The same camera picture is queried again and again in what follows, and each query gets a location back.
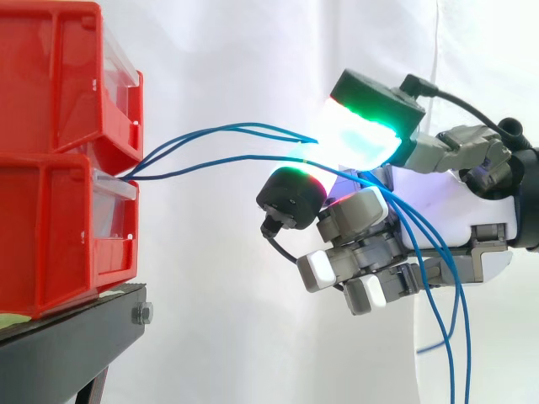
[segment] red plastic drawer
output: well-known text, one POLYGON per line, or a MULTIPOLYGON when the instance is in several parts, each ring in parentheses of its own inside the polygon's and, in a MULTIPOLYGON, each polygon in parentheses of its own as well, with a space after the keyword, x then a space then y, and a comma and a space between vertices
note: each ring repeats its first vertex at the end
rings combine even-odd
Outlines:
POLYGON ((0 154, 0 313, 33 318, 136 276, 138 188, 83 155, 0 154))
POLYGON ((0 1, 0 152, 81 152, 112 175, 142 159, 142 75, 95 3, 0 1))

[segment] green light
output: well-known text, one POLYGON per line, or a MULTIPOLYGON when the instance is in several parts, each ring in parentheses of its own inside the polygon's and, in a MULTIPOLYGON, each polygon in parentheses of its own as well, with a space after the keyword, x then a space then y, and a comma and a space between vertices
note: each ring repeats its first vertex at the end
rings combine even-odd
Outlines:
POLYGON ((320 146, 338 164, 360 171, 380 166, 401 144, 395 130, 361 118, 332 98, 323 107, 317 133, 320 146))

